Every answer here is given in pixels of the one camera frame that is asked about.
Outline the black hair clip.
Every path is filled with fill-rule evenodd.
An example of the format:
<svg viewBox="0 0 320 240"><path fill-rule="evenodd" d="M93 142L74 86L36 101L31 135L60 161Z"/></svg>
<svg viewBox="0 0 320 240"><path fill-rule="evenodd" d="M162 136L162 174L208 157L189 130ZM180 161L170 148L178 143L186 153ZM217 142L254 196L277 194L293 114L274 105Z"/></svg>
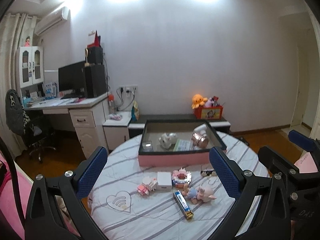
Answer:
<svg viewBox="0 0 320 240"><path fill-rule="evenodd" d="M200 172L200 175L202 177L212 177L212 176L216 176L216 172L215 170L202 170Z"/></svg>

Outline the snack bag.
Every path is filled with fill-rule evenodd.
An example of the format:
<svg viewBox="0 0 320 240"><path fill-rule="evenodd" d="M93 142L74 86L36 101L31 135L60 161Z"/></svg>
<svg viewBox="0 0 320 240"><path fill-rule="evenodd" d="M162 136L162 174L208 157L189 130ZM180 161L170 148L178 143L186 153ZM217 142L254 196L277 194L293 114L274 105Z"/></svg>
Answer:
<svg viewBox="0 0 320 240"><path fill-rule="evenodd" d="M132 121L138 121L139 116L140 116L140 113L139 113L138 103L136 100L134 100L132 103L132 109L131 109Z"/></svg>

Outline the white power adapter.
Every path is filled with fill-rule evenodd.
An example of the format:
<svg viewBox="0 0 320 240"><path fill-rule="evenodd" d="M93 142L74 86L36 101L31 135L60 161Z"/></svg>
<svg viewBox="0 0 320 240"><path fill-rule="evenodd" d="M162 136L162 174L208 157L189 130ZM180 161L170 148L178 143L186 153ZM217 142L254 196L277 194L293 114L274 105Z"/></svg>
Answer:
<svg viewBox="0 0 320 240"><path fill-rule="evenodd" d="M172 189L172 179L170 172L157 172L157 189L168 191Z"/></svg>

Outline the green white paper booklet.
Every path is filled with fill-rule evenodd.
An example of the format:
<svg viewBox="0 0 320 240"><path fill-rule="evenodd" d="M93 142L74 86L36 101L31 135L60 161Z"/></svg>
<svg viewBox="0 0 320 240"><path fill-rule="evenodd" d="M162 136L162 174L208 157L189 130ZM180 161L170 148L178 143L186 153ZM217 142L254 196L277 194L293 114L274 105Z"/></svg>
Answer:
<svg viewBox="0 0 320 240"><path fill-rule="evenodd" d="M192 140L183 140L178 139L173 151L174 152L185 152L185 151L191 151L193 149L193 141Z"/></svg>

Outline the white astronaut figure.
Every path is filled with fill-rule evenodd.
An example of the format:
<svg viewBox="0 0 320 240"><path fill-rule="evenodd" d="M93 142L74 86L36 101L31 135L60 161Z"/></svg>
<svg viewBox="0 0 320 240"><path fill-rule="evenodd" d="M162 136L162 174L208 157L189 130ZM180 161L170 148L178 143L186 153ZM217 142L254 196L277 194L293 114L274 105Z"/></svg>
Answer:
<svg viewBox="0 0 320 240"><path fill-rule="evenodd" d="M169 149L176 144L178 137L176 133L163 133L158 140L162 148Z"/></svg>

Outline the white desk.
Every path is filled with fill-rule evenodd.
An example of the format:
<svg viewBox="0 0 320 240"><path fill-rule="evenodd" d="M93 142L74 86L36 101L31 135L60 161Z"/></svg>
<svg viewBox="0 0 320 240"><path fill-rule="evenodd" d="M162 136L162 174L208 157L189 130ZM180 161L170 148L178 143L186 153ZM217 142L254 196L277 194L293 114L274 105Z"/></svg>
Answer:
<svg viewBox="0 0 320 240"><path fill-rule="evenodd" d="M108 93L79 102L76 102L75 98L44 100L27 107L26 110L42 111L47 115L68 115L86 158L98 146L108 148L103 128L109 115Z"/></svg>

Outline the small pink brick figure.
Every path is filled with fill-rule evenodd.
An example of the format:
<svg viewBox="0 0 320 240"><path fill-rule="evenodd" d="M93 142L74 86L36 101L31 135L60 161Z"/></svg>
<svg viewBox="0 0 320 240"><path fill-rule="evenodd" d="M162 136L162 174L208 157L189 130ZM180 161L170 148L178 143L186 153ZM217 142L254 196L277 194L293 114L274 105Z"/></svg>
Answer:
<svg viewBox="0 0 320 240"><path fill-rule="evenodd" d="M151 191L155 191L158 186L158 181L156 178L144 177L142 183L137 187L137 192L141 196L149 195Z"/></svg>

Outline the white air conditioner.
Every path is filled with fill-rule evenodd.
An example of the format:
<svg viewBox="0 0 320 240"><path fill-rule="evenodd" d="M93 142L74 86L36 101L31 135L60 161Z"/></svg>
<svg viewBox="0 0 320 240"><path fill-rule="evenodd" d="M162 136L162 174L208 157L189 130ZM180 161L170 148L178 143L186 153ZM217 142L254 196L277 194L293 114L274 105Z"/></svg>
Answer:
<svg viewBox="0 0 320 240"><path fill-rule="evenodd" d="M61 7L51 12L36 24L34 33L41 36L53 27L65 23L69 18L69 13L70 9L67 7Z"/></svg>

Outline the blue narrow carton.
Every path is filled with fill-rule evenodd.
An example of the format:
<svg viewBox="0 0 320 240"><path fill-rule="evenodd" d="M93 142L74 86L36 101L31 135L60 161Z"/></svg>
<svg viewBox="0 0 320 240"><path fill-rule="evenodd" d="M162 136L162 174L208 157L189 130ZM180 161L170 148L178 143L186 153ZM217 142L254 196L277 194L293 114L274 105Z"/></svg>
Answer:
<svg viewBox="0 0 320 240"><path fill-rule="evenodd" d="M186 220L190 220L193 218L194 214L192 210L190 209L189 205L187 204L185 198L181 194L180 191L174 191L173 197L176 200L176 203L178 204L180 210L182 211L184 217Z"/></svg>

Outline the pink black storage box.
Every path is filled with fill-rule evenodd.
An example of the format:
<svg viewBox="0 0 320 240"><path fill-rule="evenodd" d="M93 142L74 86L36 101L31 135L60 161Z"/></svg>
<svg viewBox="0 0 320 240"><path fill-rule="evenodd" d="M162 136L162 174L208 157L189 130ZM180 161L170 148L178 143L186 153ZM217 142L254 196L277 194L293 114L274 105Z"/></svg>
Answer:
<svg viewBox="0 0 320 240"><path fill-rule="evenodd" d="M148 120L138 162L153 167L207 164L213 147L227 152L222 138L206 120Z"/></svg>

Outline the black speaker box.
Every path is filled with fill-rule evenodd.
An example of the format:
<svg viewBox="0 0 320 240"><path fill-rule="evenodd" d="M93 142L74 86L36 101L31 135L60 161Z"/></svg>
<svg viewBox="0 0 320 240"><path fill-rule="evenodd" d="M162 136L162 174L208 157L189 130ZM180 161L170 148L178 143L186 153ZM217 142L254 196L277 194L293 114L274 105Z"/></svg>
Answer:
<svg viewBox="0 0 320 240"><path fill-rule="evenodd" d="M103 49L101 47L87 48L87 62L90 64L103 64Z"/></svg>

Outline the pink brick donut model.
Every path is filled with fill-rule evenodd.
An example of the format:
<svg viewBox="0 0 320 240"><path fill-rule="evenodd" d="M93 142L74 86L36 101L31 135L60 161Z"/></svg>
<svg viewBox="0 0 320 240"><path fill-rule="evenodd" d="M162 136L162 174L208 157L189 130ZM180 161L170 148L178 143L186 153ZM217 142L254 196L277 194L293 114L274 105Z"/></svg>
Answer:
<svg viewBox="0 0 320 240"><path fill-rule="evenodd" d="M182 189L185 184L188 186L191 183L192 174L185 168L180 168L179 170L174 170L171 174L171 181L173 187L177 189Z"/></svg>

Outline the white hutch cabinet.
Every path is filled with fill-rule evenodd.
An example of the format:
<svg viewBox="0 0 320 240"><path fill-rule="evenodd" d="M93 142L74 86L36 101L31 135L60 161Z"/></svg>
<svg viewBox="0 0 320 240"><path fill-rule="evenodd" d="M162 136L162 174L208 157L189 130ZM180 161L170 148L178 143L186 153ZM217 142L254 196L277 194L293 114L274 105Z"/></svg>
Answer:
<svg viewBox="0 0 320 240"><path fill-rule="evenodd" d="M20 88L43 83L43 47L19 47L16 60Z"/></svg>

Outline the teal clear plastic package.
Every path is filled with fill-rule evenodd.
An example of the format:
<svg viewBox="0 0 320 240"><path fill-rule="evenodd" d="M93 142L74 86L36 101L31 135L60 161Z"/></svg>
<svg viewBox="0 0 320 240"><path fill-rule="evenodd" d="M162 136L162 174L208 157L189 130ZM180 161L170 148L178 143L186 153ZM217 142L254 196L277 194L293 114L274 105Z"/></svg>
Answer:
<svg viewBox="0 0 320 240"><path fill-rule="evenodd" d="M142 149L144 152L153 152L153 146L151 141L145 141L142 143Z"/></svg>

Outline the pink pig doll figure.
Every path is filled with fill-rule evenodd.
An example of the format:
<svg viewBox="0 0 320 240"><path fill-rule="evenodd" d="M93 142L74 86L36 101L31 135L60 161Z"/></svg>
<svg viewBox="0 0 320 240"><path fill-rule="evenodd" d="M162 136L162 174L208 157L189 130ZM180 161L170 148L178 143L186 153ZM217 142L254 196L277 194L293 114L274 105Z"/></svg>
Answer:
<svg viewBox="0 0 320 240"><path fill-rule="evenodd" d="M198 202L207 203L216 199L214 191L210 186L199 186L194 188L189 187L188 184L184 184L182 195L190 200L194 205Z"/></svg>

